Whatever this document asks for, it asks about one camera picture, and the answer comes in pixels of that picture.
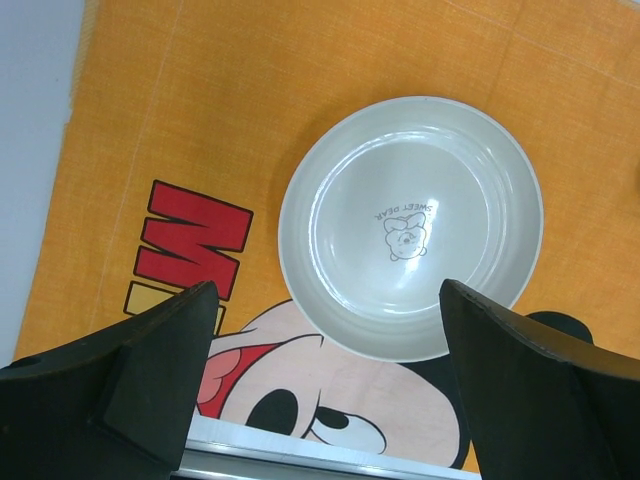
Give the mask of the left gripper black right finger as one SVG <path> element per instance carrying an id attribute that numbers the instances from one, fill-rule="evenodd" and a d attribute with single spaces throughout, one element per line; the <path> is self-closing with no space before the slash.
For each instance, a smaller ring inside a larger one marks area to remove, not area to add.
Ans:
<path id="1" fill-rule="evenodd" d="M 439 293 L 484 479 L 636 479 L 639 362 L 455 280 Z"/>

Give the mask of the white round plate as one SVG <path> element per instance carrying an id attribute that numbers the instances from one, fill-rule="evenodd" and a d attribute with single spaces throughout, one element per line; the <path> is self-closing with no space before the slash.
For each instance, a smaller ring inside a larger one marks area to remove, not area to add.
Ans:
<path id="1" fill-rule="evenodd" d="M 292 300 L 325 338 L 355 354 L 444 356 L 442 283 L 499 304 L 528 286 L 544 235 L 535 169 L 488 114 L 433 96 L 365 107 L 304 155 L 278 222 Z"/>

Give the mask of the orange Mickey Mouse placemat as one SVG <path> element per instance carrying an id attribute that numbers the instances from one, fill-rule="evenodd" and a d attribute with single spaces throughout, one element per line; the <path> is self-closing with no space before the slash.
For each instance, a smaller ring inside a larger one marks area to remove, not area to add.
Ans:
<path id="1" fill-rule="evenodd" d="M 639 353 L 639 10 L 624 1 L 91 1 L 18 357 L 120 321 L 153 185 L 253 214 L 222 329 L 287 292 L 277 220 L 303 155 L 369 104 L 452 98 L 505 126 L 545 229 L 517 304 Z"/>

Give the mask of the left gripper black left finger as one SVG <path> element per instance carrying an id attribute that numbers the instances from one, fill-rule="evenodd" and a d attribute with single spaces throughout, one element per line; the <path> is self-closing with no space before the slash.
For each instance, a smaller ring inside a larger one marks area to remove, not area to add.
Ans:
<path id="1" fill-rule="evenodd" d="M 168 479 L 183 457 L 219 306 L 199 283 L 1 370 L 4 479 Z"/>

